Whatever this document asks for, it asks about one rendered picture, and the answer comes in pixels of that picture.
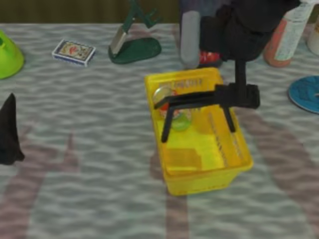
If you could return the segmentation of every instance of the black object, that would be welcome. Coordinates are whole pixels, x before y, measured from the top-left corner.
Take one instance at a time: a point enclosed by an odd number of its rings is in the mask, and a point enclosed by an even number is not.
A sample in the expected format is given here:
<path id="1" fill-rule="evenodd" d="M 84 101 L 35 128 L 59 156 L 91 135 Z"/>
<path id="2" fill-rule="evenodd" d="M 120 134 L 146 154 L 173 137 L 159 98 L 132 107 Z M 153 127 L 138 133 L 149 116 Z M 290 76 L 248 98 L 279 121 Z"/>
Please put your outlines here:
<path id="1" fill-rule="evenodd" d="M 155 109 L 169 105 L 161 141 L 168 140 L 175 110 L 210 105 L 223 108 L 230 131 L 235 132 L 229 108 L 260 106 L 258 86 L 246 83 L 246 63 L 259 57 L 284 15 L 300 4 L 300 0 L 234 0 L 215 17 L 202 17 L 200 49 L 220 53 L 223 61 L 235 60 L 235 83 L 216 85 L 215 91 L 169 96 L 156 104 Z"/>
<path id="2" fill-rule="evenodd" d="M 15 96 L 10 94 L 0 109 L 0 164 L 13 165 L 23 160 L 16 128 Z"/>

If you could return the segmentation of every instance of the blue plate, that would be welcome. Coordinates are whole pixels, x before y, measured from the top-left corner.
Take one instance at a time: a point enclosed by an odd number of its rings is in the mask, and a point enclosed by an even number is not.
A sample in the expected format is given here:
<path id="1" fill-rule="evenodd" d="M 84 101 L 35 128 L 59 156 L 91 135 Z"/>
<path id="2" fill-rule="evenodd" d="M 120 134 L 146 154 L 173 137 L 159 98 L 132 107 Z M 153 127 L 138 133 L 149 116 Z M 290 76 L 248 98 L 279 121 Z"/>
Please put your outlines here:
<path id="1" fill-rule="evenodd" d="M 319 114 L 319 76 L 308 76 L 292 83 L 288 97 L 300 108 Z"/>

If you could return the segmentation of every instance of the yellow container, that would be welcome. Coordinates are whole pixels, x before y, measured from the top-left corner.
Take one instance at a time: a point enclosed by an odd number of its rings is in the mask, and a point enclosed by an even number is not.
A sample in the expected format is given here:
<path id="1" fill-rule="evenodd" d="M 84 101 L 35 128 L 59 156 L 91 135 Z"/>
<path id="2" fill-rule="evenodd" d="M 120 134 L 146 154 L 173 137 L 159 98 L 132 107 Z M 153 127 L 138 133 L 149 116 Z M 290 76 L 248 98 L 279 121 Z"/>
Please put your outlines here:
<path id="1" fill-rule="evenodd" d="M 184 124 L 183 127 L 174 128 L 173 121 L 168 141 L 161 142 L 165 115 L 154 109 L 155 101 L 158 101 L 155 95 L 159 89 L 169 89 L 180 95 L 212 91 L 216 84 L 223 84 L 216 68 L 145 77 L 162 172 L 172 195 L 181 196 L 226 188 L 239 173 L 253 166 L 233 110 L 230 109 L 236 127 L 235 133 L 229 130 L 224 111 L 218 105 L 182 111 L 181 114 L 187 115 L 187 118 L 181 122 L 181 118 L 177 117 L 175 126 Z"/>

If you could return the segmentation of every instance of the white bottle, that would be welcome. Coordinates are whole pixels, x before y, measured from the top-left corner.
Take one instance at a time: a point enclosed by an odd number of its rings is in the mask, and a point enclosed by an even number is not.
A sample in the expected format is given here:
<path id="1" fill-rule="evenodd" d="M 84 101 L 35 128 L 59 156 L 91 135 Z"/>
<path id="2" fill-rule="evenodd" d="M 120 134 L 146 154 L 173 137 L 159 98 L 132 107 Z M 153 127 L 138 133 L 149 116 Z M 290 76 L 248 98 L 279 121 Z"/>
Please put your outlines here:
<path id="1" fill-rule="evenodd" d="M 307 45 L 312 53 L 319 55 L 319 17 L 315 23 L 315 27 L 313 28 L 307 40 Z"/>

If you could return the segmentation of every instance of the table surface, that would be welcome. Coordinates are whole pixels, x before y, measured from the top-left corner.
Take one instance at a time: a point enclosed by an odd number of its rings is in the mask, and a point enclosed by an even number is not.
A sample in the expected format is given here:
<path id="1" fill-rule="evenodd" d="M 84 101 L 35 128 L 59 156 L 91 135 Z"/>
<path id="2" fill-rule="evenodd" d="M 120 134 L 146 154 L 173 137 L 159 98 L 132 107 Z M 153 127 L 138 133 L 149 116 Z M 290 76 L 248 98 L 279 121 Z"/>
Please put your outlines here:
<path id="1" fill-rule="evenodd" d="M 152 35 L 163 51 L 125 66 L 107 55 L 118 27 L 0 24 L 26 59 L 0 82 L 0 102 L 17 96 L 26 155 L 0 167 L 1 238 L 319 238 L 319 120 L 287 98 L 290 83 L 319 73 L 304 39 L 289 67 L 248 64 L 262 105 L 237 115 L 254 168 L 225 190 L 175 198 L 161 179 L 143 78 L 182 70 L 177 26 L 134 25 L 131 37 Z M 88 68 L 51 57 L 62 38 L 97 47 Z M 220 71 L 234 81 L 233 62 Z"/>

